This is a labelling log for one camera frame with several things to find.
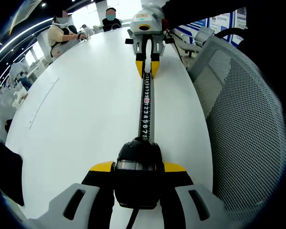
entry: white chair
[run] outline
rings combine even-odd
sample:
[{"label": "white chair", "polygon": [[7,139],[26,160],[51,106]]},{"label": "white chair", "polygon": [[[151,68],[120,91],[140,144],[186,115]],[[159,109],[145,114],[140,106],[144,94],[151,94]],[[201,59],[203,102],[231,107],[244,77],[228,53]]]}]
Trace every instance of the white chair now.
[{"label": "white chair", "polygon": [[97,27],[96,25],[93,26],[93,31],[95,32],[95,34],[101,32],[101,30],[99,29],[99,27]]},{"label": "white chair", "polygon": [[[181,34],[182,41],[176,41],[176,44],[185,51],[185,53],[189,52],[189,57],[192,57],[192,53],[198,53],[203,43],[214,33],[214,30],[202,26],[195,37],[187,35],[185,33]],[[190,37],[193,39],[193,44],[189,44],[184,40],[184,37]]]}]

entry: window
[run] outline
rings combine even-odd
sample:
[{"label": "window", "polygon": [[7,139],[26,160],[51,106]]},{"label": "window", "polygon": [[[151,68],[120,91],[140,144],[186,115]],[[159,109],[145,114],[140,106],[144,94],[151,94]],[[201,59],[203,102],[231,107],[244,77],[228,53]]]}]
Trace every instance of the window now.
[{"label": "window", "polygon": [[36,44],[33,46],[33,50],[38,60],[44,57],[43,51],[38,42],[36,42]]},{"label": "window", "polygon": [[28,53],[25,55],[25,60],[28,62],[28,65],[31,66],[32,63],[35,62],[35,59],[33,57],[33,54],[31,51],[28,51]]},{"label": "window", "polygon": [[92,28],[93,25],[101,24],[95,3],[91,3],[88,6],[85,6],[75,11],[72,15],[72,19],[77,31],[82,30],[80,29],[80,27],[83,24],[87,25],[90,28]]},{"label": "window", "polygon": [[141,0],[107,0],[107,4],[116,9],[116,18],[120,20],[131,19],[142,10]]}]

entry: man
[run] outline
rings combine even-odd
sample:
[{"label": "man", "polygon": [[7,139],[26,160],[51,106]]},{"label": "man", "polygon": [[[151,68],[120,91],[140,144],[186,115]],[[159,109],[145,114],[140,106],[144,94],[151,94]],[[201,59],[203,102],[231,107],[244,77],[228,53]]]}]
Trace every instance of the man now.
[{"label": "man", "polygon": [[89,32],[90,32],[90,27],[86,26],[85,24],[83,24],[81,26],[81,28],[83,28],[83,32],[86,34],[86,35],[89,35]]},{"label": "man", "polygon": [[112,7],[106,10],[106,18],[102,21],[104,32],[122,27],[120,20],[115,17],[115,12],[116,9]]},{"label": "man", "polygon": [[10,67],[10,79],[9,84],[15,86],[16,79],[21,82],[25,90],[29,90],[32,86],[32,83],[28,80],[26,75],[28,74],[28,67],[26,64],[18,62],[13,63]]},{"label": "man", "polygon": [[51,46],[51,57],[57,59],[72,46],[79,41],[77,39],[87,39],[85,34],[75,34],[70,31],[68,21],[68,13],[62,11],[57,13],[52,22],[52,26],[48,31],[49,45]]}]

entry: face mask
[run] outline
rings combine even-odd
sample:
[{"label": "face mask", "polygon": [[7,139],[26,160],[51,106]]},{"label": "face mask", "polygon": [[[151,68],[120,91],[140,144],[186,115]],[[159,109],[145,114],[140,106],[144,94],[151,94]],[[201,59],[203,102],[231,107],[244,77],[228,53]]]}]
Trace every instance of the face mask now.
[{"label": "face mask", "polygon": [[57,21],[59,24],[66,24],[68,21],[68,18],[57,18]]},{"label": "face mask", "polygon": [[109,21],[113,21],[115,19],[115,15],[106,15],[106,18],[109,20]]}]

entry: chair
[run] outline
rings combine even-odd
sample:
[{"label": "chair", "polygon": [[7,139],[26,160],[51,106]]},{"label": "chair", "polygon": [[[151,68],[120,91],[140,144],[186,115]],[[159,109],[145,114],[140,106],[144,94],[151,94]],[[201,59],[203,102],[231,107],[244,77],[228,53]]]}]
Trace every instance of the chair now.
[{"label": "chair", "polygon": [[96,25],[93,26],[93,30],[94,30],[95,34],[101,32],[101,30],[99,29],[99,27],[97,27]]},{"label": "chair", "polygon": [[251,221],[286,166],[282,106],[258,67],[211,36],[188,69],[209,131],[213,193],[235,220]]},{"label": "chair", "polygon": [[0,189],[17,204],[24,206],[22,195],[22,158],[0,143]]},{"label": "chair", "polygon": [[[214,33],[214,30],[202,26],[195,37],[187,35],[185,33],[181,34],[182,41],[176,41],[177,45],[185,51],[185,53],[189,52],[189,57],[192,57],[192,52],[198,53],[203,43]],[[191,37],[194,40],[195,44],[189,44],[184,40],[184,37]]]}]

